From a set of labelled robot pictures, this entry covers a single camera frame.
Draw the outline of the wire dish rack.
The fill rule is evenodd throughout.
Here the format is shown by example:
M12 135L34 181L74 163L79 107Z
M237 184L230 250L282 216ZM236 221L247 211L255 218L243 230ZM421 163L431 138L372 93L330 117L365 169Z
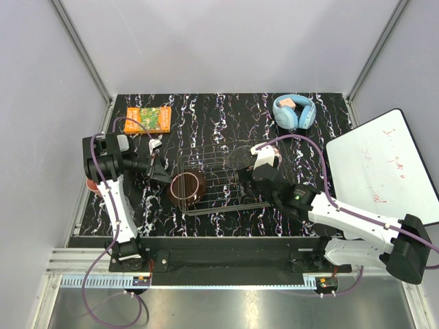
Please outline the wire dish rack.
M227 155L237 147L253 147L264 143L263 140L240 140L183 149L178 157L178 174L188 169L199 171L206 178L207 188L204 197L193 208L179 209L186 215L195 216L270 207L262 196L244 195L237 179L238 170L228 168L225 163ZM278 147L282 155L278 170L289 182L293 182L292 165L287 161L287 148L282 142L271 146Z

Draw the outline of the small pink cup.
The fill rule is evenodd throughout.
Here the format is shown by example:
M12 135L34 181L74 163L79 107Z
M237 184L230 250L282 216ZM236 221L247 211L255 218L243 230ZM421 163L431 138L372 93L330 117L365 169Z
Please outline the small pink cup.
M100 191L99 191L96 183L94 183L94 181L87 178L86 179L86 187L90 192L94 193L96 196L102 197L102 194L100 193Z

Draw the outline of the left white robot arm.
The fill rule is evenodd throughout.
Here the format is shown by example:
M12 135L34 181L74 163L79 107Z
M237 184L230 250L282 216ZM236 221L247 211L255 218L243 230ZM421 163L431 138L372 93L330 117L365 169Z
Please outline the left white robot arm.
M106 252L123 269L141 271L152 264L134 223L134 211L123 190L123 177L127 172L141 173L153 182L170 184L170 175L157 155L161 145L159 139L150 139L149 156L145 158L134 151L125 134L98 133L82 139L84 172L102 196L112 226L113 240Z

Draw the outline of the clear glass bowl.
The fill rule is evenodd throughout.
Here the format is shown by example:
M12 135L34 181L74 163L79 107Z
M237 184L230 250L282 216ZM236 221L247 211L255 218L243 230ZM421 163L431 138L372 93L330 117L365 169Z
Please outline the clear glass bowl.
M243 145L234 149L225 159L226 166L235 170L252 167L257 157L251 154L251 149L250 145Z

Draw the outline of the blue triangle pattern bowl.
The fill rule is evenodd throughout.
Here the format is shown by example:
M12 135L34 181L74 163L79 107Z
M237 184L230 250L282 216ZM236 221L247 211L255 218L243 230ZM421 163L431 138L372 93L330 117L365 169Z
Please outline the blue triangle pattern bowl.
M281 155L278 147L272 146L272 149L274 150L273 167L278 169L282 163L282 155Z

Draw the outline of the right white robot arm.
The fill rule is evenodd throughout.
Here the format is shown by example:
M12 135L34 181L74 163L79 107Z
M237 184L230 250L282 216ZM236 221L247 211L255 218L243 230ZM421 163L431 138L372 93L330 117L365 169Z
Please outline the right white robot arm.
M437 251L422 221L411 214L404 218L383 217L366 210L349 209L318 189L291 184L270 164L239 166L240 182L249 182L284 217L297 222L319 223L343 231L344 238L328 238L311 255L318 271L334 265L363 265L384 268L393 277L420 284L430 251Z

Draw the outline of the red floral plate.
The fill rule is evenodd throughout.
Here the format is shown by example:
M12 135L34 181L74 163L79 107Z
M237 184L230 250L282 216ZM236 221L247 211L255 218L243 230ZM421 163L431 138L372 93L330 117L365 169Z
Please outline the red floral plate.
M206 188L204 174L188 169L173 178L167 197L174 206L193 208L204 197Z

